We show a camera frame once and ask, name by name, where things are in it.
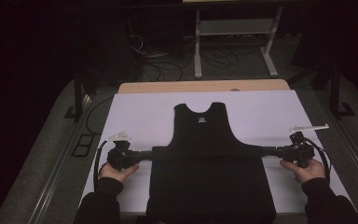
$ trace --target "metal stand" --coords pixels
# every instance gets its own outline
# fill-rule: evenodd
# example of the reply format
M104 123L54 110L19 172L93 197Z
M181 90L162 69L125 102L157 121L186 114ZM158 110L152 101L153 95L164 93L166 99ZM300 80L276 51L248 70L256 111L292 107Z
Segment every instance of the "metal stand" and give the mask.
M339 111L339 67L334 65L334 72L331 77L331 95L330 95L330 109L337 119L341 119L342 116L354 116L354 112L348 103L342 103L344 111Z
M78 122L81 114L83 113L82 90L81 90L80 77L78 73L75 74L74 85L75 85L75 113L74 113L74 107L71 106L66 111L64 117L66 119L75 119L74 122Z
M274 40L283 7L278 7L275 17L267 19L247 19L247 20L226 20L226 21L201 21L200 11L197 10L196 17L196 49L194 53L195 78L202 78L201 58L200 58L200 36L201 35L247 35L247 34L266 34L268 41L261 47L264 62L271 77L277 77L278 72L269 56L272 42Z

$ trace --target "floor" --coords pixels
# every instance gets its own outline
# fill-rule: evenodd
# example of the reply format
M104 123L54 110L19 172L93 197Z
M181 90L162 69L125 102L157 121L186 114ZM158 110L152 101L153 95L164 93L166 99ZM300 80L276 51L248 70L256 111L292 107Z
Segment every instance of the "floor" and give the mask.
M259 47L264 36L224 36L201 40L203 80L270 78ZM276 38L271 58L279 78L287 80L303 70L290 65L300 36ZM186 39L183 56L154 52L146 54L146 64L138 81L195 80L192 61L194 41ZM329 152L337 173L358 211L358 92L341 78L340 102L348 103L353 117L336 119L328 108L330 88L315 91L310 74L293 85L313 125L328 123L328 132L318 136ZM0 223L71 223L103 131L104 119L117 92L101 88L85 97L78 122L66 119L74 106L74 83L62 90L45 126L0 211ZM87 154L85 157L75 155ZM135 223L123 216L123 223ZM278 216L276 224L306 223L304 214Z

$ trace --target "finger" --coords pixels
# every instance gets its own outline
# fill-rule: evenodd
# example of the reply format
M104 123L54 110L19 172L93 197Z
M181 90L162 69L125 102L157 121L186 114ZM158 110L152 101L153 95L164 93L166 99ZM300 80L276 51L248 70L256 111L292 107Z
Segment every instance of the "finger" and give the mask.
M104 166L105 166L106 164L107 164L107 166L110 166L109 162L104 163L104 164L101 166L100 170L98 171L98 174L101 173L101 170L104 168Z
M128 175L132 175L133 173L135 173L137 170L139 169L139 165L133 165L127 169L125 169L123 171L123 174L128 176Z
M308 166L323 166L323 165L321 162L312 159L308 162Z
M298 170L298 166L294 165L290 161L280 161L280 165L293 172L296 172Z
M118 171L118 169L113 168L113 166L112 166L108 161L103 164L103 166L101 167L101 169L103 169L104 167L107 167L107 169L114 169L114 170Z

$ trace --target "white sheet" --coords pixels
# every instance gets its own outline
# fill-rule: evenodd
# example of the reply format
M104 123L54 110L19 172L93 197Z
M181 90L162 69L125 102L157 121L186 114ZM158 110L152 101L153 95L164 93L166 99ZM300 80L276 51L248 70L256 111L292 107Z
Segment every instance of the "white sheet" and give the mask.
M295 91L126 93L115 96L101 142L115 133L125 131L131 137L131 150L167 146L173 136L173 108L176 105L185 103L191 110L203 112L212 102L226 104L231 130L246 144L288 146L291 145L290 128L311 125ZM304 135L322 147L314 131L304 132ZM107 152L113 147L112 142L103 147L100 163L106 161ZM263 158L277 213L303 213L306 196L294 180L293 173L283 169L279 160ZM83 197L93 191L92 167ZM140 169L127 179L123 192L118 196L121 212L145 211L150 169L151 161L142 161ZM330 186L336 194L349 198L334 169Z

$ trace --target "hand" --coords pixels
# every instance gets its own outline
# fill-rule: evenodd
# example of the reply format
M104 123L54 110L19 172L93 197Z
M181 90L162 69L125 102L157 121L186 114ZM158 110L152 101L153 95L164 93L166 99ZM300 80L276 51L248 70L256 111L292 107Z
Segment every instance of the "hand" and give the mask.
M123 171L118 171L114 169L109 164L109 162L107 162L101 169L100 177L110 177L120 181L121 183L124 183L127 177L135 173L135 171L137 171L138 169L139 169L139 165L133 165Z
M316 177L324 176L324 167L319 161L314 159L308 162L308 166L306 168L298 167L296 164L292 164L290 161L280 161L281 166L284 168L291 170L295 173L296 181L300 184L307 182Z

